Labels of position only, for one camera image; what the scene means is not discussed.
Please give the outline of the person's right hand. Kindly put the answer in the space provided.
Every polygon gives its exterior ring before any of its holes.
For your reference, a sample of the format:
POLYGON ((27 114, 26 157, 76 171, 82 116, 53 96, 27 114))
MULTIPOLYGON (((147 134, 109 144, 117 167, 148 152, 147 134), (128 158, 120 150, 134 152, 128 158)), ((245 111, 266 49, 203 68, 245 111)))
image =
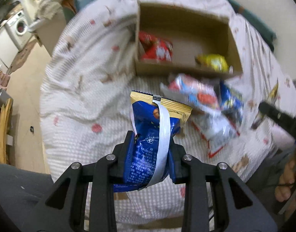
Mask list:
POLYGON ((279 202, 288 200, 291 196, 291 188, 296 181, 296 161, 291 159, 285 165, 284 172, 279 178, 279 184, 275 188, 275 197, 279 202))

